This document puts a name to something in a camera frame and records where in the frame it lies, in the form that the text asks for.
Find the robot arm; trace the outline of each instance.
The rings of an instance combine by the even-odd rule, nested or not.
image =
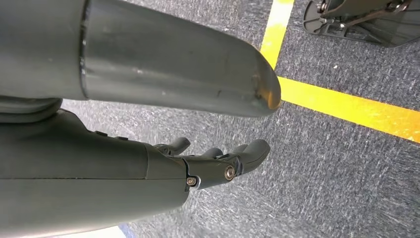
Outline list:
[[[88,131],[59,110],[36,123],[0,124],[0,236],[45,237],[97,230],[181,206],[189,191],[254,170],[269,145],[183,156],[179,138],[155,145]]]
[[[277,77],[251,45],[119,0],[0,2],[0,237],[114,226],[257,168],[269,145],[180,155],[88,131],[62,98],[260,117]]]

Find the screw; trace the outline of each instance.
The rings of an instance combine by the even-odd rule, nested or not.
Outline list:
[[[197,179],[194,177],[187,178],[187,185],[188,186],[195,186],[197,184]]]
[[[320,1],[316,5],[316,12],[318,12],[318,13],[323,13],[323,12],[325,12],[326,9],[327,9],[327,3],[325,2],[325,0]]]
[[[226,167],[226,170],[224,171],[224,177],[227,180],[232,180],[233,177],[235,177],[235,169],[233,168],[232,165],[229,165],[228,167]]]

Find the gray metal tube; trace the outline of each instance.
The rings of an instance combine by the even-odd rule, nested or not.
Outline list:
[[[0,72],[7,97],[250,117],[280,103],[277,77],[253,46],[120,0],[0,1]]]
[[[240,116],[277,109],[277,77],[253,46],[122,1],[91,6],[85,46],[91,99]]]

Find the yellow tape line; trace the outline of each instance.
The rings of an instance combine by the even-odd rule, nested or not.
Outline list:
[[[275,68],[293,0],[273,0],[261,52]],[[420,143],[420,112],[279,77],[282,100]]]

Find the gray carpet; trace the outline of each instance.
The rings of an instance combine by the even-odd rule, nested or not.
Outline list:
[[[134,2],[257,47],[271,7],[271,0]],[[295,0],[279,75],[420,110],[420,42],[384,49],[309,35],[301,27],[306,2]],[[122,225],[128,237],[420,237],[419,144],[289,103],[262,119],[104,102],[65,101],[64,108],[110,135],[151,144],[186,136],[187,153],[256,138],[272,146],[254,173]]]

